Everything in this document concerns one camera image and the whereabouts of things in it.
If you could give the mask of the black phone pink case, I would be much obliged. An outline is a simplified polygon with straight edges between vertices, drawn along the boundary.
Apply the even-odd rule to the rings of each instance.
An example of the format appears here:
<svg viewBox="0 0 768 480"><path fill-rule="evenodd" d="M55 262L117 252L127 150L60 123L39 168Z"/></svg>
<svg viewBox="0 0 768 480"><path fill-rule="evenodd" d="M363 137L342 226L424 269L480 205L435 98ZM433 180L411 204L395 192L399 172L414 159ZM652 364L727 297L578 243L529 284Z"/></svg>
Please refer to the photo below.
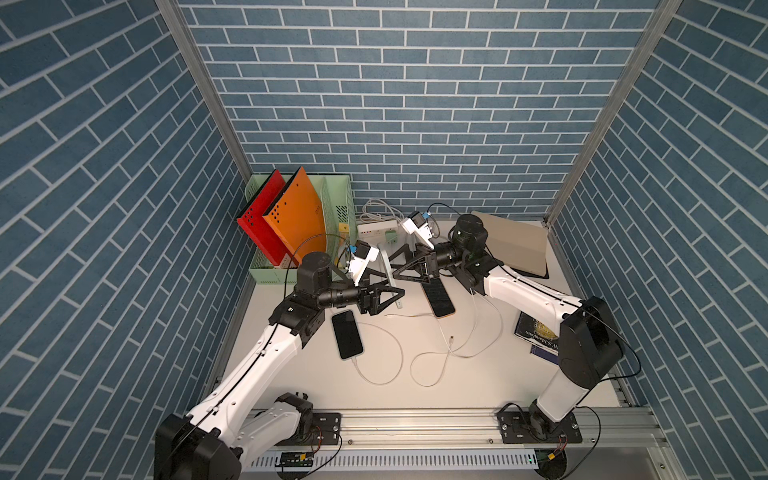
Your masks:
<svg viewBox="0 0 768 480"><path fill-rule="evenodd" d="M436 318L444 318L455 313L455 306L441 279L431 279L421 284L431 311Z"/></svg>

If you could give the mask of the black phone green case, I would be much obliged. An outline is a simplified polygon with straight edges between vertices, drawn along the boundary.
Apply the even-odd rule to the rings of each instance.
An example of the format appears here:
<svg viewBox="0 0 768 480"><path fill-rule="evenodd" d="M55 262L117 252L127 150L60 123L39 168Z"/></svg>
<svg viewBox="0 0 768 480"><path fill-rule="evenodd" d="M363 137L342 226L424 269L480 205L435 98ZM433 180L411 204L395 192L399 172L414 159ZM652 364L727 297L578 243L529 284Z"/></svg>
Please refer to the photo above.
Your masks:
<svg viewBox="0 0 768 480"><path fill-rule="evenodd" d="M386 273L387 279L389 281L389 285L392 286L392 287L397 287L397 284L396 284L395 279L394 279L393 269L392 269L392 266L391 266L391 263L390 263L389 255L388 255L386 249L381 250L380 254L381 254L381 257L382 257L382 263L383 263L383 266L384 266L384 269L385 269L385 273ZM402 301L399 300L399 299L395 301L395 305L396 305L397 309L399 309L399 310L403 308Z"/></svg>
<svg viewBox="0 0 768 480"><path fill-rule="evenodd" d="M332 319L335 339L342 360L352 359L364 352L354 312L345 310L335 314Z"/></svg>

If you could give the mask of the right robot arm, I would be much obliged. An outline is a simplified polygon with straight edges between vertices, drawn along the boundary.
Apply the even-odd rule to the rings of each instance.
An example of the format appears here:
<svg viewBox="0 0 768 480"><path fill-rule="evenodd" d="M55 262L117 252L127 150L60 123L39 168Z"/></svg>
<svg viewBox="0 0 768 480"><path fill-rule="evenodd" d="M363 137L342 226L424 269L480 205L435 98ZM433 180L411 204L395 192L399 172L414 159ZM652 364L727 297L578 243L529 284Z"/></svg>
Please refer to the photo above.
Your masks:
<svg viewBox="0 0 768 480"><path fill-rule="evenodd" d="M414 249L399 248L405 262L393 267L398 280L426 284L447 270L469 293L501 300L555 334L559 370L524 411L524 428L536 442L554 439L578 404L621 360L631 345L619 334L604 300L579 299L526 279L506 267L487 246L488 232L473 214L458 217L447 240L434 239L427 213L414 212L399 222L418 239Z"/></svg>

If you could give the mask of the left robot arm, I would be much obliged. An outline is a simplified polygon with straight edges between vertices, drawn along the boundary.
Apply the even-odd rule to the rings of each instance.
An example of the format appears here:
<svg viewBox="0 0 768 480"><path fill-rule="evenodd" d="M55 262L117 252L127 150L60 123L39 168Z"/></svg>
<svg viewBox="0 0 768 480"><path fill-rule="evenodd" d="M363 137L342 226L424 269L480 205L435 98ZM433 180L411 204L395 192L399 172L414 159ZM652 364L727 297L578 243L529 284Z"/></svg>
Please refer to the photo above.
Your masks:
<svg viewBox="0 0 768 480"><path fill-rule="evenodd" d="M342 275L334 280L338 271L325 252L304 255L293 292L273 310L250 353L188 414L170 415L157 428L154 478L236 479L273 446L308 435L313 406L296 395L279 396L256 417L250 412L319 330L326 310L356 305L377 315L405 294L386 279L363 283Z"/></svg>

